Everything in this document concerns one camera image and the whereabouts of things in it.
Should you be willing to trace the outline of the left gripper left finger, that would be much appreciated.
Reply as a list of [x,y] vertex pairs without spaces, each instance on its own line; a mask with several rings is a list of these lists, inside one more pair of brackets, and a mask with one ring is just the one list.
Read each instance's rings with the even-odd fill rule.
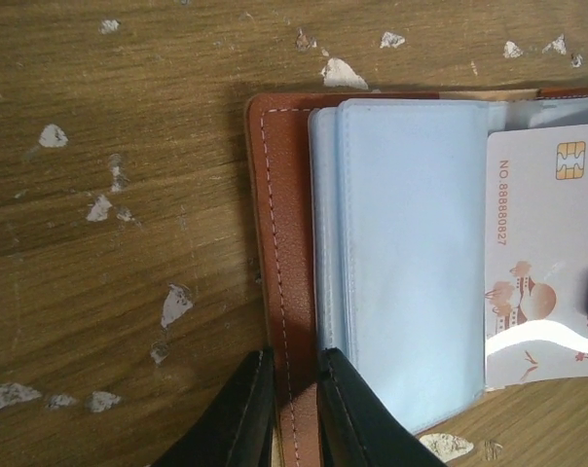
[[275,427],[274,353],[252,351],[197,422],[156,467],[270,466]]

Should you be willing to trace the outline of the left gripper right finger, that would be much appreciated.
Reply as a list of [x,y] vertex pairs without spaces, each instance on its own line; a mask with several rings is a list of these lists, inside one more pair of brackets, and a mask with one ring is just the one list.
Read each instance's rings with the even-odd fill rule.
[[322,351],[318,367],[317,408],[323,466],[444,464],[395,420],[340,349]]

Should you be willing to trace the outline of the brown leather card holder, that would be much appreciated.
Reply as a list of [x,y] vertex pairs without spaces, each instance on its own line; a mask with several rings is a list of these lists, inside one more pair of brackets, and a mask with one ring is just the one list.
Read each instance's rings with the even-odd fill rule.
[[246,107],[280,457],[320,466],[338,348],[410,433],[486,383],[488,140],[588,124],[588,90],[261,93]]

